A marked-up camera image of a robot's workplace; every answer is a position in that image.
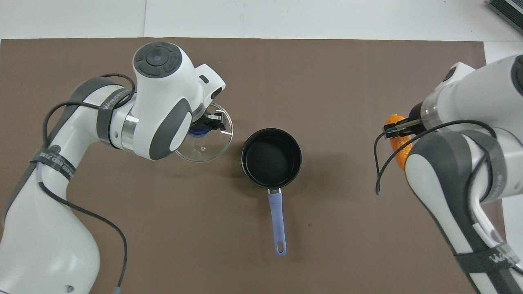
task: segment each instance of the circular button panel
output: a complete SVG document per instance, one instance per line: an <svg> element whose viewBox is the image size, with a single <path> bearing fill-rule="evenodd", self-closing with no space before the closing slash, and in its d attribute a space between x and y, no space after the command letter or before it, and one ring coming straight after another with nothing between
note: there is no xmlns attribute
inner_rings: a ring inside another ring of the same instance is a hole
<svg viewBox="0 0 523 294"><path fill-rule="evenodd" d="M134 55L136 70L151 78L162 78L171 75L181 65L180 48L167 42L149 43L140 48Z"/></svg>

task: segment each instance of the pan handle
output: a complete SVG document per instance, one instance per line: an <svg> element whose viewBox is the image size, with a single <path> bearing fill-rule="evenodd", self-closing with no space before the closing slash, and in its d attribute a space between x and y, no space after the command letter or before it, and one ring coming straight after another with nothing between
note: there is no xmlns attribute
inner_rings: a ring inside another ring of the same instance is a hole
<svg viewBox="0 0 523 294"><path fill-rule="evenodd" d="M276 255L285 256L285 230L283 228L283 209L281 193L269 194L270 214L272 216L272 234L274 236L274 249Z"/></svg>

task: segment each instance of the white surface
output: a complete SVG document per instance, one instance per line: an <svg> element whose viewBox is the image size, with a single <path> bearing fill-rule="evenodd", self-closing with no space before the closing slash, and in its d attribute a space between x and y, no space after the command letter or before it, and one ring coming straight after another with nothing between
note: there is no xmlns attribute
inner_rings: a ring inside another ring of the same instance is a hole
<svg viewBox="0 0 523 294"><path fill-rule="evenodd" d="M487 63L507 56L523 54L523 42L484 42L484 46Z"/></svg>
<svg viewBox="0 0 523 294"><path fill-rule="evenodd" d="M0 39L523 41L484 0L0 0Z"/></svg>
<svg viewBox="0 0 523 294"><path fill-rule="evenodd" d="M483 0L148 0L146 37L523 41Z"/></svg>
<svg viewBox="0 0 523 294"><path fill-rule="evenodd" d="M516 255L523 260L523 231L521 230L523 225L523 196L504 198L502 202L507 242Z"/></svg>
<svg viewBox="0 0 523 294"><path fill-rule="evenodd" d="M0 39L143 36L146 0L0 0Z"/></svg>

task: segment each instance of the black velcro strap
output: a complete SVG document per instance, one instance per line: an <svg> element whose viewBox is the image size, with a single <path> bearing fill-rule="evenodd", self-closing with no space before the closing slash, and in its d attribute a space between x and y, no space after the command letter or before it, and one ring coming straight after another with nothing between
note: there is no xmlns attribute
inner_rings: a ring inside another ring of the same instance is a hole
<svg viewBox="0 0 523 294"><path fill-rule="evenodd" d="M67 180L73 178L76 167L65 157L52 152L47 148L40 148L29 162L41 162L60 172Z"/></svg>
<svg viewBox="0 0 523 294"><path fill-rule="evenodd" d="M505 189L505 184L507 183L507 165L505 163L505 155L503 154L501 145L494 137L476 130L464 130L461 131L461 133L469 137L478 146L482 147L491 159L492 187L488 192L488 195L483 199L480 199L480 202L488 203L499 199L501 193Z"/></svg>
<svg viewBox="0 0 523 294"><path fill-rule="evenodd" d="M113 148L120 149L114 146L111 142L111 135L109 131L111 129L112 112L118 102L124 99L127 95L131 94L131 89L121 88L109 95L107 99L98 107L98 117L96 119L96 133L98 138L104 144L112 146Z"/></svg>
<svg viewBox="0 0 523 294"><path fill-rule="evenodd" d="M459 254L454 257L461 270L467 274L497 272L511 268L520 261L506 242L486 251Z"/></svg>

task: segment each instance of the black cable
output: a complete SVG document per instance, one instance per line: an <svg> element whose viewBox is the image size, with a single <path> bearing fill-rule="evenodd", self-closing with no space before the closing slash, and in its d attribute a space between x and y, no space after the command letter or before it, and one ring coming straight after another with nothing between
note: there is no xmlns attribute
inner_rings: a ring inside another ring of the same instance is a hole
<svg viewBox="0 0 523 294"><path fill-rule="evenodd" d="M451 125L459 125L459 124L462 124L462 123L469 123L469 124L472 124L472 125L478 125L480 127L483 127L484 129L486 129L490 135L494 138L496 138L496 133L494 132L494 129L492 129L492 127L490 127L489 125L487 125L486 123L484 122L481 122L481 121L478 121L478 120L471 120L471 119L460 119L460 120L454 120L454 121L450 121L450 122L446 122L446 123L442 123L438 126L435 126L433 128L430 128L428 130L425 130L423 132L421 132L420 134L416 135L414 138L408 140L405 144L401 145L398 149L396 149L396 151L394 151L392 153L391 156L389 156L389 158L385 161L385 163L383 164L382 168L379 169L379 164L378 164L378 157L375 156L374 159L376 160L376 167L377 167L377 173L378 173L378 179L376 180L376 187L375 187L375 192L376 192L376 195L379 195L380 194L380 188L381 188L381 185L380 185L380 180L381 180L381 176L383 175L383 172L385 171L385 168L388 166L388 164L394 159L394 157L400 153L405 147L407 147L409 144L411 144L412 142L418 140L419 138L425 136L426 134L428 133L432 133L436 130L439 130L441 128L444 128L444 127L448 127L448 126L451 126ZM377 138L376 138L376 142L375 142L375 145L374 145L374 153L376 154L376 148L377 148L377 141L382 137L384 136L384 134L386 134L387 131L385 130L383 133L381 133Z"/></svg>
<svg viewBox="0 0 523 294"><path fill-rule="evenodd" d="M92 109L98 109L98 106L86 103L86 102L78 102L78 101L66 101L62 102L60 104L55 105L49 112L47 113L46 117L43 119L43 126L42 126L42 135L43 135L43 147L47 148L49 147L49 137L47 135L47 125L49 123L49 119L53 115L55 111L57 111L62 106L71 106L71 105L77 105L77 106L84 106Z"/></svg>
<svg viewBox="0 0 523 294"><path fill-rule="evenodd" d="M101 77L112 77L112 76L123 77L127 81L129 81L129 83L131 84L131 93L129 95L127 95L127 97L124 100L121 100L118 103L116 103L114 109L117 109L119 107L124 106L127 102L129 102L131 100L132 96L134 95L134 91L136 90L136 87L134 85L134 81L130 77L128 77L124 74L110 73L110 74L101 75Z"/></svg>
<svg viewBox="0 0 523 294"><path fill-rule="evenodd" d="M58 201L59 203L61 204L64 204L64 205L67 205L69 207L71 207L72 209L76 210L76 211L79 211L81 213L84 213L88 216L91 216L93 218L96 218L98 220L101 220L102 222L108 224L109 226L111 226L113 229L115 229L118 234L120 234L120 237L122 238L122 241L123 241L123 266L122 266L122 272L120 274L120 279L118 280L118 287L120 287L120 285L122 284L122 280L123 280L123 274L125 273L126 271L126 266L127 266L127 240L126 240L126 237L123 235L123 232L120 230L119 227L117 227L115 224L113 224L112 222L110 222L108 219L94 213L94 212L91 212L87 209L84 209L80 206L77 206L65 199L62 199L60 198L60 196L56 195L55 193L53 193L51 190L47 189L47 187L43 184L43 182L38 182L38 185L40 186L40 188L47 194L49 195L49 197L53 198L54 200Z"/></svg>
<svg viewBox="0 0 523 294"><path fill-rule="evenodd" d="M523 276L523 269L520 268L519 266L515 265L515 266L511 267L511 269L515 270L518 274Z"/></svg>

